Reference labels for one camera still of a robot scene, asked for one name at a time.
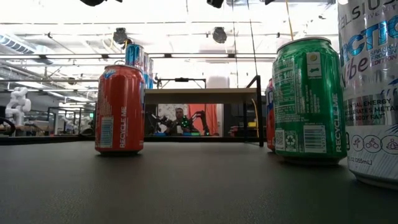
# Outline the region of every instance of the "wooden table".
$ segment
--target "wooden table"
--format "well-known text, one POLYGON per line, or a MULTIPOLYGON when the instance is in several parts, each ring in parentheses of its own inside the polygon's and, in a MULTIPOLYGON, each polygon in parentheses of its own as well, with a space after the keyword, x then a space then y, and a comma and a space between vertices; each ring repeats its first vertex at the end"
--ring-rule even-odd
MULTIPOLYGON (((257 100, 258 124, 262 126, 261 87, 257 88, 205 88, 205 89, 148 89, 145 90, 145 104, 177 104, 177 103, 222 103, 243 104, 244 142, 248 141, 247 134, 247 102, 257 100)), ((263 130, 259 130, 259 145, 264 146, 263 130)))
POLYGON ((255 88, 151 89, 145 90, 146 104, 244 103, 256 99, 255 88))

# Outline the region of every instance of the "air duct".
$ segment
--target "air duct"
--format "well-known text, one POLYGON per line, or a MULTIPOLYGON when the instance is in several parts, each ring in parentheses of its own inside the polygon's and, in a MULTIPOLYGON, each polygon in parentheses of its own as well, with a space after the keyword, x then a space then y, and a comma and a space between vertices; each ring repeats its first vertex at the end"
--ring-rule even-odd
MULTIPOLYGON (((27 43, 26 41, 21 40, 20 38, 13 35, 0 34, 0 46, 4 47, 11 53, 14 54, 46 54, 48 52, 43 52, 44 46, 38 46, 42 50, 38 50, 36 46, 33 44, 27 43)), ((44 63, 47 65, 52 64, 53 62, 48 59, 40 59, 35 60, 39 63, 44 63)))

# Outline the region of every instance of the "desk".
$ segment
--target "desk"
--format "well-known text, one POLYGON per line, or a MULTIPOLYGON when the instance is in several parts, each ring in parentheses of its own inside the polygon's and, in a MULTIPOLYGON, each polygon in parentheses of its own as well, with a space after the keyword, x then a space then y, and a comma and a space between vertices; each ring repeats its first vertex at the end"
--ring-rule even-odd
POLYGON ((242 143, 0 146, 0 223, 396 223, 398 192, 333 168, 284 164, 242 143))
POLYGON ((151 89, 145 90, 146 104, 244 103, 256 99, 255 88, 151 89))
MULTIPOLYGON (((242 103, 244 139, 248 137, 247 102, 257 101, 258 126, 263 127, 261 77, 256 75, 246 88, 205 88, 205 89, 148 89, 145 90, 145 104, 165 103, 242 103), (250 88, 256 82, 256 88, 250 88)), ((259 129, 259 145, 264 146, 264 130, 259 129)))

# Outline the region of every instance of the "person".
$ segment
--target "person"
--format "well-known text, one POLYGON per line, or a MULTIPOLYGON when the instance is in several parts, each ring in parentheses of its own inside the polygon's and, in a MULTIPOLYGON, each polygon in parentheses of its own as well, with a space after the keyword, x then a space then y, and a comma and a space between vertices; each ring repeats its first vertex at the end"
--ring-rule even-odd
MULTIPOLYGON (((184 110, 182 108, 175 109, 175 120, 172 125, 166 129, 164 133, 169 135, 178 135, 177 126, 182 124, 184 118, 184 110)), ((185 133, 198 133, 199 131, 193 126, 193 124, 189 124, 189 127, 182 128, 182 131, 185 133)))

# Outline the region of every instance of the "black metal frame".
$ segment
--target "black metal frame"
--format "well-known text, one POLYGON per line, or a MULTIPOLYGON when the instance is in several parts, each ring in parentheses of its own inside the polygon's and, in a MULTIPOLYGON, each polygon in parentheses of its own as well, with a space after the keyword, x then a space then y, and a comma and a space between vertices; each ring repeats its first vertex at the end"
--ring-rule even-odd
MULTIPOLYGON (((246 88, 250 88, 256 82, 256 95, 257 95, 257 126, 259 131, 259 145, 264 147, 264 123, 262 120, 262 98, 261 98, 261 76, 256 75, 246 88)), ((243 103, 243 129, 244 138, 248 138, 248 105, 247 102, 243 103)))
MULTIPOLYGON (((243 119, 244 119, 244 137, 243 138, 231 138, 231 137, 156 137, 146 136, 145 142, 258 142, 260 147, 264 147, 264 122, 262 117, 262 98, 261 98, 261 77, 256 75, 247 88, 250 88, 254 82, 256 82, 256 95, 257 95, 257 124, 259 137, 252 138, 248 137, 248 117, 247 117, 247 102, 243 103, 243 119)), ((65 110, 60 107, 49 107, 47 110, 47 121, 50 121, 50 110, 65 110)), ((81 108, 79 110, 79 119, 81 118, 81 108)), ((94 112, 94 121, 96 120, 96 111, 94 112)), ((73 142, 73 141, 94 141, 94 137, 86 136, 55 136, 55 137, 19 137, 19 138, 4 138, 0 141, 0 145, 15 145, 15 144, 43 144, 43 143, 55 143, 55 142, 73 142)))
POLYGON ((256 96, 257 96, 257 123, 259 130, 259 137, 248 137, 248 104, 243 103, 243 129, 244 137, 160 137, 160 136, 146 136, 145 142, 258 142, 260 147, 264 147, 264 122, 262 117, 262 98, 261 98, 261 77, 256 75, 246 88, 250 88, 256 82, 256 96))
POLYGON ((156 88, 159 89, 159 85, 162 81, 167 81, 162 87, 166 86, 169 81, 175 81, 175 82, 189 82, 189 81, 194 81, 198 86, 199 84, 196 81, 203 81, 205 82, 205 88, 206 88, 206 78, 158 78, 156 80, 156 88))
MULTIPOLYGON (((81 109, 82 109, 82 108, 79 108, 79 125, 78 125, 78 130, 80 130, 81 109)), ((59 106, 49 107, 49 108, 47 109, 47 121, 49 122, 49 124, 50 124, 50 112, 51 112, 51 110, 63 110, 63 111, 65 111, 65 117, 67 116, 67 112, 68 112, 68 111, 73 112, 73 124, 75 124, 77 112, 74 111, 74 110, 68 110, 67 108, 59 107, 59 106)), ((63 124, 63 131, 65 131, 66 126, 67 126, 67 124, 64 123, 64 124, 63 124)), ((53 123, 53 130, 55 130, 55 128, 56 128, 56 127, 55 127, 55 120, 54 120, 54 123, 53 123)), ((46 135, 46 136, 48 136, 49 134, 50 134, 50 133, 49 133, 48 131, 45 132, 45 135, 46 135)))

